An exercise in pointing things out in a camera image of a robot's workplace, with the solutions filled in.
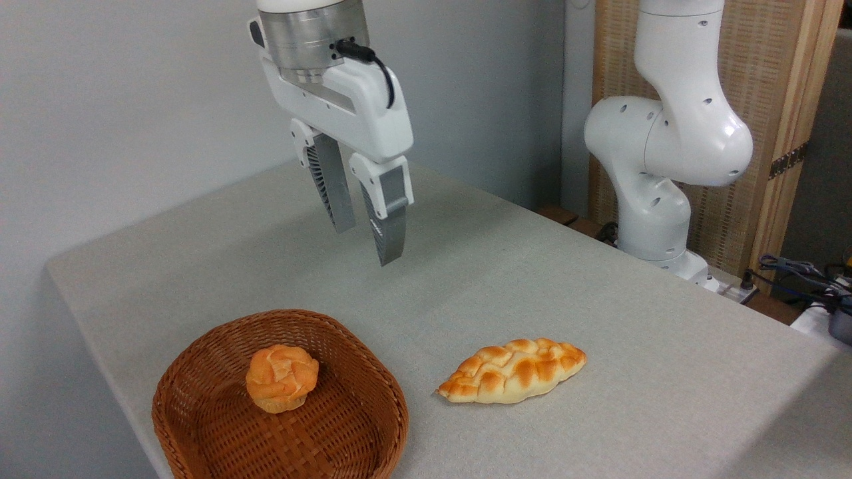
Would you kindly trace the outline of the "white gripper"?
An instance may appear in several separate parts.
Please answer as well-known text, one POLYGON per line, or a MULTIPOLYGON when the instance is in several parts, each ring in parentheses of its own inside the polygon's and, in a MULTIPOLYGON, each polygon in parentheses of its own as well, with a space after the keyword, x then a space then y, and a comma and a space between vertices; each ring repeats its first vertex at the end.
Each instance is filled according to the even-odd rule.
POLYGON ((392 79, 395 101, 387 108, 386 79, 374 65, 346 59, 325 70, 322 84, 292 84, 271 58, 260 61, 275 100, 293 117, 290 133, 299 163, 310 171, 335 231, 355 225, 339 140, 356 151, 349 166, 360 181, 380 265, 401 257, 405 209, 414 197, 407 158, 401 156, 413 146, 413 128, 399 81, 392 79))

